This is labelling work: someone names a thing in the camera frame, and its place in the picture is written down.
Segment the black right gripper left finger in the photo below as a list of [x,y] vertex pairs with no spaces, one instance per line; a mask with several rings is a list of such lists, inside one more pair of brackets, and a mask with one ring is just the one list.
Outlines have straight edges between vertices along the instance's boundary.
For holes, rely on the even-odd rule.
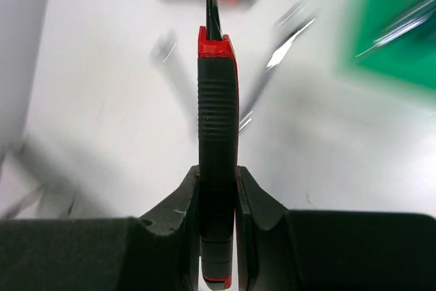
[[197,290],[197,177],[140,217],[1,222],[1,289]]

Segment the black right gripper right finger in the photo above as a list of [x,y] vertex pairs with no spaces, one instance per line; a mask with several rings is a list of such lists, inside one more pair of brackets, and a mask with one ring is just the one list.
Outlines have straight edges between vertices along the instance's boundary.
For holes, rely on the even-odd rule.
[[241,290],[434,290],[435,219],[416,213],[290,210],[240,167]]

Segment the blue screwdriver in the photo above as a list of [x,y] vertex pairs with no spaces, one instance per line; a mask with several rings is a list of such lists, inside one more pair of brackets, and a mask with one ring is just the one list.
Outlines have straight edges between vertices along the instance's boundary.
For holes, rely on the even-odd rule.
[[417,0],[407,7],[382,30],[380,36],[374,39],[366,50],[360,52],[355,58],[377,51],[423,27],[435,28],[435,0]]

